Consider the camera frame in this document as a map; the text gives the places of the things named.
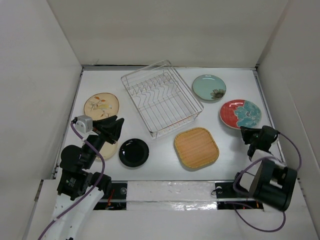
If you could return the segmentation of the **red and teal plate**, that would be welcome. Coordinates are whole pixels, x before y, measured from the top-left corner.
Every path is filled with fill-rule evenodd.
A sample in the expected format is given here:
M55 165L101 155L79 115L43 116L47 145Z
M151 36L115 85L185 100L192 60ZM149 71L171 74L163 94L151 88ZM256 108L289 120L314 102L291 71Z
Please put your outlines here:
M255 128L262 119L261 109L253 102L244 99L230 100L219 111L222 122L230 128Z

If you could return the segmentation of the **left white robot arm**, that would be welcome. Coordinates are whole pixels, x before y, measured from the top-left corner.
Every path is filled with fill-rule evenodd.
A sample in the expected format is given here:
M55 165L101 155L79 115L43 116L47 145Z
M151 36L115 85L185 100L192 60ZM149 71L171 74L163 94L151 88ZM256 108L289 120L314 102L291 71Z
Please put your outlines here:
M98 201L111 194L112 179L105 174L106 161L101 149L105 143L118 142L124 121L116 115L102 120L80 115L70 122L73 133L83 144L68 145L60 154L61 177L55 208L40 240L76 239Z

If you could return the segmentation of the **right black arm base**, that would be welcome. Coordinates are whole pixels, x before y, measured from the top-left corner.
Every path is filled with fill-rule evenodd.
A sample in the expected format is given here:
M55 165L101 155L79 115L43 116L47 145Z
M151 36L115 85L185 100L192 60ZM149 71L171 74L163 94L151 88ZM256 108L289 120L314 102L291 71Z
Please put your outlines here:
M218 181L214 183L215 189L211 195L216 197L218 210L263 210L262 203L251 198L245 198L233 189L232 181Z

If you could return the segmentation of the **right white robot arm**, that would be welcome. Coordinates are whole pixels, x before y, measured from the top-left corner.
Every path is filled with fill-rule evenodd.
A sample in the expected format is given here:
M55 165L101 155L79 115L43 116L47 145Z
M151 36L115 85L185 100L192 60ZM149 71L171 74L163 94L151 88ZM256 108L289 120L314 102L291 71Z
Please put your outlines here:
M302 166L302 155L298 147L286 135L270 126L264 125L262 128L241 126L240 131L242 140L249 145L247 155L250 160L257 150L270 154L270 147L279 135L286 138L295 148L299 158L297 169L283 165L273 155L262 156L239 172L231 184L231 191L235 196L252 198L278 211L285 212L291 203L295 181ZM257 164L259 167L249 187L249 184L241 178Z

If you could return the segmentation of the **light green flower plate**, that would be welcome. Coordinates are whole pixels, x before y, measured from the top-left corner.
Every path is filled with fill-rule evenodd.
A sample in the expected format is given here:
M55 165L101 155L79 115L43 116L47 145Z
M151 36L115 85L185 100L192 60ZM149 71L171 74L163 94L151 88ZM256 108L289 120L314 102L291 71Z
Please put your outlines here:
M219 101L226 94L227 87L220 77L203 74L193 81L192 90L204 101Z

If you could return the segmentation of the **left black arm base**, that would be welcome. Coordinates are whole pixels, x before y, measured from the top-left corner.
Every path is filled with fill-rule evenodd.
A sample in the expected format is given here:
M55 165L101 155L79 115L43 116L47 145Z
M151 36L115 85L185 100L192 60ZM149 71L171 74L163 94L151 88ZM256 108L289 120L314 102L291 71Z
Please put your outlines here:
M96 211L121 211L127 209L127 181L113 181L109 193L105 194L102 199L95 205Z

